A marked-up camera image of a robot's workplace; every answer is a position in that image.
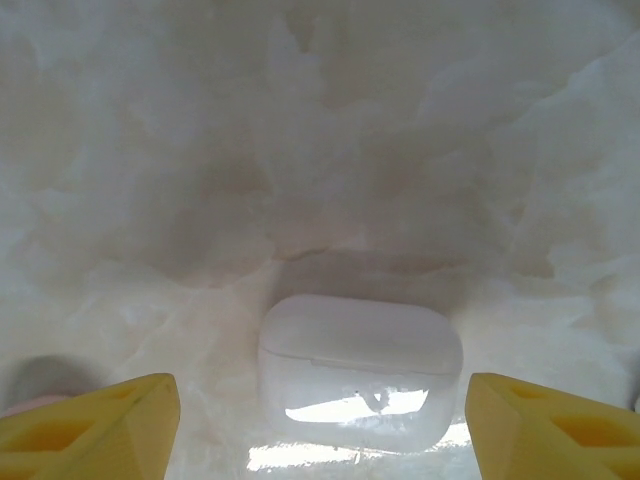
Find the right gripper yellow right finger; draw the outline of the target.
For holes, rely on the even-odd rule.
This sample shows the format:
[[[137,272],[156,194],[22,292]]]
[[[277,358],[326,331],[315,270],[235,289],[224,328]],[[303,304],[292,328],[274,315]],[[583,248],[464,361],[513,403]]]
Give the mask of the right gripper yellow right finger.
[[[515,378],[471,376],[465,416],[488,480],[639,477],[639,415]]]

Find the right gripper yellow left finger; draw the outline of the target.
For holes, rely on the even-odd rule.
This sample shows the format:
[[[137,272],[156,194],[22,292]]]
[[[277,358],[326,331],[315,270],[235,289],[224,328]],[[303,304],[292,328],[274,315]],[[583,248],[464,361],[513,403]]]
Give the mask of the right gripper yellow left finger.
[[[162,479],[179,425],[156,373],[1,419],[3,479]]]

